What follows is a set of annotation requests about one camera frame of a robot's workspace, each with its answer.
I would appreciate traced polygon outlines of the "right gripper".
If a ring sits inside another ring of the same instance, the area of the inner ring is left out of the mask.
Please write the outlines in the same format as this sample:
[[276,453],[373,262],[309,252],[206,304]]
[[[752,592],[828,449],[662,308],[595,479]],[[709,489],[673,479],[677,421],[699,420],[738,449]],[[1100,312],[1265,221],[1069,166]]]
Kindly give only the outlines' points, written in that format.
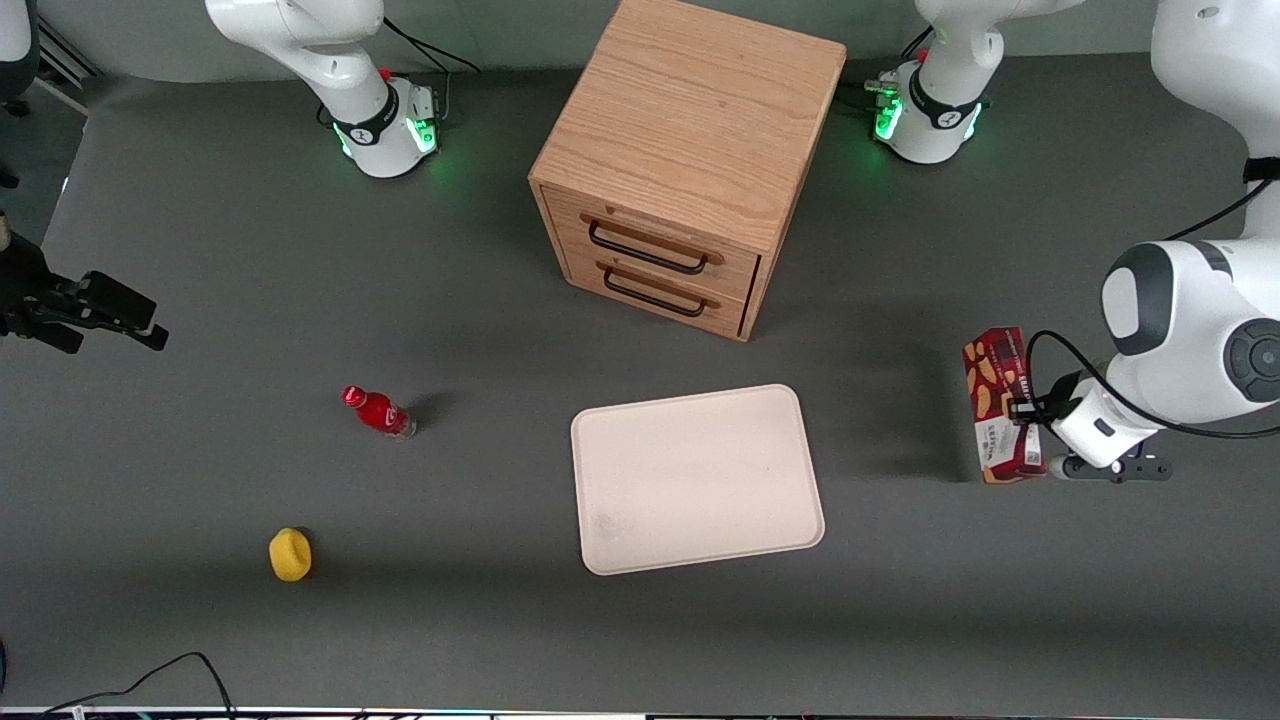
[[[61,323],[44,324],[19,313],[64,311],[64,278],[52,273],[42,249],[22,234],[10,233],[1,251],[1,336],[36,340],[63,354],[77,354],[84,337]],[[157,305],[102,272],[87,272],[68,281],[70,324],[124,334],[154,351],[163,351],[169,332],[154,322]]]

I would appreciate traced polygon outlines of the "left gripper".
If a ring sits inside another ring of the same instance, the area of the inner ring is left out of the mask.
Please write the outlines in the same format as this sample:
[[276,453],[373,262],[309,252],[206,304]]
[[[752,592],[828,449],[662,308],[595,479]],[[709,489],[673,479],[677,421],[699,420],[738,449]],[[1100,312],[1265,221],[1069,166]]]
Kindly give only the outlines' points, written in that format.
[[1097,379],[1082,378],[1082,372],[1060,377],[1044,395],[1044,404],[1021,397],[1007,402],[1007,418],[1015,424],[1043,424],[1047,413],[1050,429],[1076,456],[1098,469],[1160,430],[1160,425],[1120,404]]

